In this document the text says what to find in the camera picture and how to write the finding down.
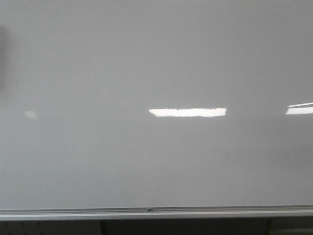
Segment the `white whiteboard with aluminium frame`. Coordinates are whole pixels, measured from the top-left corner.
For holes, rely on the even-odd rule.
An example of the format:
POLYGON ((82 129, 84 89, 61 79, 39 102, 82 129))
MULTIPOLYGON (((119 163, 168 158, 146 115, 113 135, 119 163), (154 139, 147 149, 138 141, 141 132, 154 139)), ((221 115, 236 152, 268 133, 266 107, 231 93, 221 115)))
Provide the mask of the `white whiteboard with aluminium frame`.
POLYGON ((312 213, 312 1, 1 1, 2 221, 312 213))

